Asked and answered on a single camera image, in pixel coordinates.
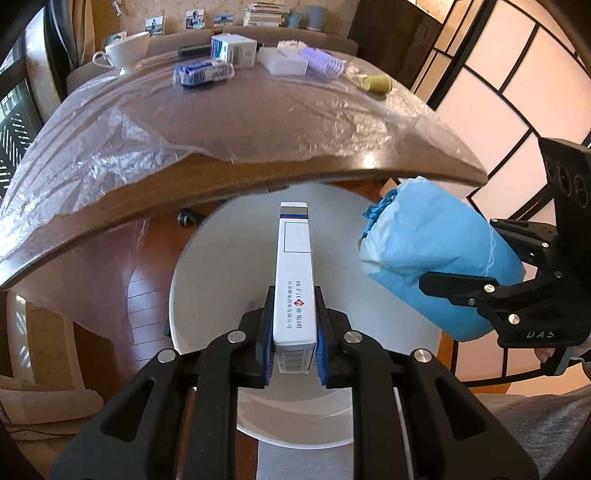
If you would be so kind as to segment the right hand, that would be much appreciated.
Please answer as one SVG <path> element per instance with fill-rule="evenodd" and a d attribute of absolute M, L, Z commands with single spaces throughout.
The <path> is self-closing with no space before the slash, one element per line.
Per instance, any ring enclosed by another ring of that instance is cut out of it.
<path fill-rule="evenodd" d="M 545 376 L 560 376 L 575 363 L 582 366 L 587 378 L 590 378 L 590 346 L 565 348 L 536 348 L 534 353 L 540 361 L 541 371 Z"/>

